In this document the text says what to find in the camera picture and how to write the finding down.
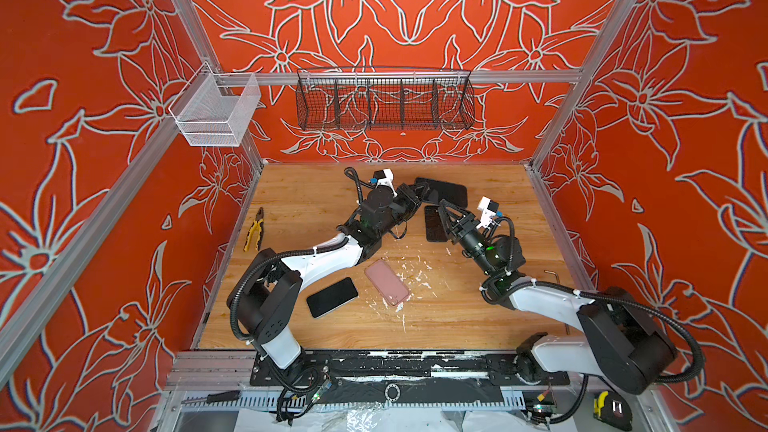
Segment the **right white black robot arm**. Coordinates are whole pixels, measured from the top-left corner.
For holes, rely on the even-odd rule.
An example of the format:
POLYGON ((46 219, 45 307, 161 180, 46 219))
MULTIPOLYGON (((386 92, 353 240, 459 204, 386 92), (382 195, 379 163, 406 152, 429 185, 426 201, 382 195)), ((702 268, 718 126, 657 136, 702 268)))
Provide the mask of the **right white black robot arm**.
POLYGON ((510 218, 496 209, 476 217, 441 200, 438 214, 447 237, 480 267, 483 300, 492 306, 535 313, 579 331, 574 338, 539 334, 529 339, 529 365, 520 377, 540 372, 599 375, 624 392, 639 395, 652 384, 684 383, 704 369, 701 345, 678 320, 635 301, 620 287, 583 291, 529 277, 513 231, 497 233, 510 218))

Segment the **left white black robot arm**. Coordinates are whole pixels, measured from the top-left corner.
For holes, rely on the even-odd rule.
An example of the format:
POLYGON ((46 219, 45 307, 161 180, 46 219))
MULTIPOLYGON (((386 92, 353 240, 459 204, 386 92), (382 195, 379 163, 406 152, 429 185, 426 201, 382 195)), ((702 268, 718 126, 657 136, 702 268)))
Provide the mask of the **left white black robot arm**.
POLYGON ((377 170, 367 182, 352 167, 345 168, 344 174, 353 181, 357 206, 337 226, 337 234, 307 249, 259 252, 227 298, 235 338, 253 346, 281 372, 293 367, 302 353, 289 328, 300 293, 325 277, 369 260, 384 236, 393 236, 395 228, 407 224, 435 194, 424 179, 394 186, 389 169, 377 170))

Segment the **black phone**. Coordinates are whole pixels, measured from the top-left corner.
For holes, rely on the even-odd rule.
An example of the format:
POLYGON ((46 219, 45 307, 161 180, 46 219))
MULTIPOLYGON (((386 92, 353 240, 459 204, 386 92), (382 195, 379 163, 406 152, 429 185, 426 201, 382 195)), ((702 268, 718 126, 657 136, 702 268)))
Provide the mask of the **black phone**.
POLYGON ((351 277, 340 281, 308 296, 306 303, 313 319, 319 319, 359 297, 359 292, 351 277))

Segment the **black phone case with holes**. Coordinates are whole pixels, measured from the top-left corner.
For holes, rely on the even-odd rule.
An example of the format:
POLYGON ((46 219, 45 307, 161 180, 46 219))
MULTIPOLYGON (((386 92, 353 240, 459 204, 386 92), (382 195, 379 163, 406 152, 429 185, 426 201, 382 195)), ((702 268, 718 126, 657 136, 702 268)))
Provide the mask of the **black phone case with holes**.
POLYGON ((468 206, 468 190, 466 186, 425 177, 417 177, 415 182, 421 180, 427 181, 431 186, 432 193, 438 194, 438 204, 441 200, 447 200, 462 208, 468 206))

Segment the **pink phone case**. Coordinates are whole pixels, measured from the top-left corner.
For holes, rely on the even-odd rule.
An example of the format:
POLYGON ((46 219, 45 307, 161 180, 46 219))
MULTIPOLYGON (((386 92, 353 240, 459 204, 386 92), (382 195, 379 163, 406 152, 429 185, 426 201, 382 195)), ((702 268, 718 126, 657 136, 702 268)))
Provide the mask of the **pink phone case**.
POLYGON ((410 289, 384 260, 370 265, 365 270, 365 275, 390 306, 398 306, 411 296, 410 289))

